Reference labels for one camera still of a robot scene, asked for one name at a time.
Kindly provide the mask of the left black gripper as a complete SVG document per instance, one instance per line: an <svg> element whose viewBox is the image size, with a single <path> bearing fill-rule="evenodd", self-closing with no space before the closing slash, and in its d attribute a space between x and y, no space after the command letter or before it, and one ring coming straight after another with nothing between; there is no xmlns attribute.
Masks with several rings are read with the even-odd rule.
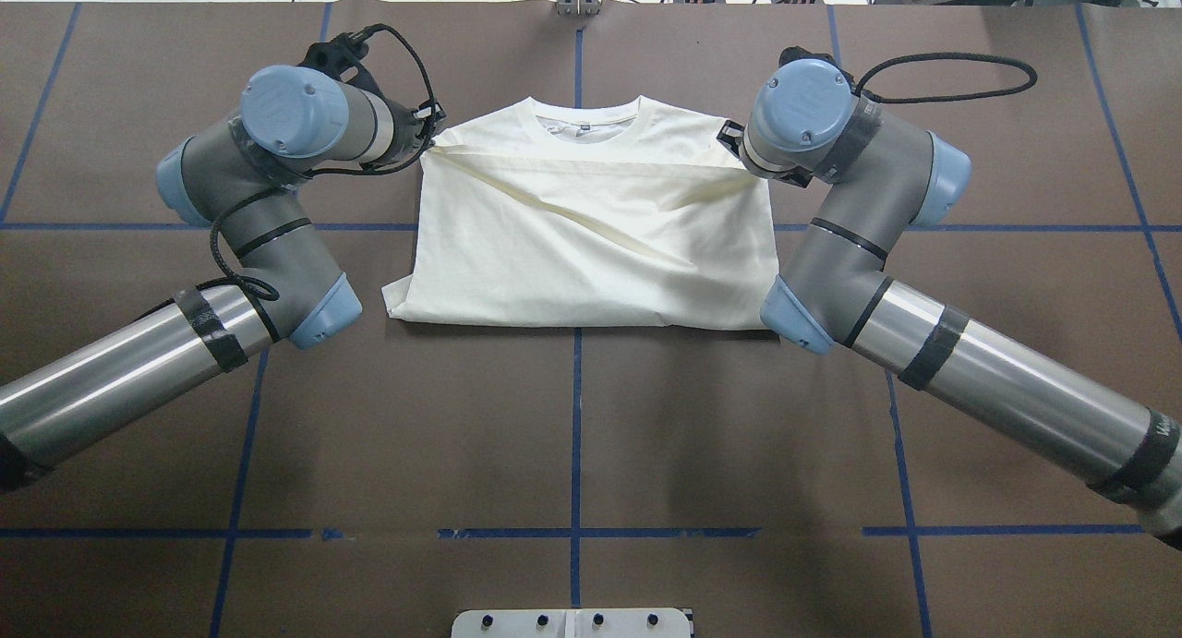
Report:
<svg viewBox="0 0 1182 638"><path fill-rule="evenodd" d="M426 143L439 132L440 106L435 102L426 102L418 108L405 108L392 103L392 163L405 163L411 160Z"/></svg>

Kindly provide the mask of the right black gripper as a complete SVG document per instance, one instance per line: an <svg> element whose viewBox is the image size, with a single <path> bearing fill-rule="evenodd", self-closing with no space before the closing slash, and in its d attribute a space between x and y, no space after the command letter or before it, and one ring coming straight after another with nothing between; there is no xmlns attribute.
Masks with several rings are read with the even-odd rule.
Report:
<svg viewBox="0 0 1182 638"><path fill-rule="evenodd" d="M756 147L747 136L746 128L739 122L723 121L722 128L717 131L717 142L722 143L725 149L756 178L781 181L800 188L808 187L814 180L814 174L807 168L799 165L781 151L774 151L774 147L765 152L756 151Z"/></svg>

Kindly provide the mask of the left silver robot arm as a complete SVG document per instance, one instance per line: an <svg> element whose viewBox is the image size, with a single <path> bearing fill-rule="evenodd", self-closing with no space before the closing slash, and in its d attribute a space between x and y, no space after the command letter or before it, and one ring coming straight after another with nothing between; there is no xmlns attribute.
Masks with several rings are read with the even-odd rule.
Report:
<svg viewBox="0 0 1182 638"><path fill-rule="evenodd" d="M443 116L435 95L409 109L366 69L266 66L227 119L160 162L165 206L210 235L220 276L4 386L4 491L278 341L309 349L346 328L362 305L298 200L317 175L387 175L409 167Z"/></svg>

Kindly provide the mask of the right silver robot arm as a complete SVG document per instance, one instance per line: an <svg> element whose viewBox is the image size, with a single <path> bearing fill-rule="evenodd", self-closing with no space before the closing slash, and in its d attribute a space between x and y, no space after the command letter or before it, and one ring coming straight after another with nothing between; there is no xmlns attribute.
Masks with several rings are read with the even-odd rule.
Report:
<svg viewBox="0 0 1182 638"><path fill-rule="evenodd" d="M790 48L751 122L717 141L753 175L830 193L761 317L816 354L834 346L1017 441L1178 548L1178 422L1030 349L889 271L909 230L937 227L970 158L886 111L827 54Z"/></svg>

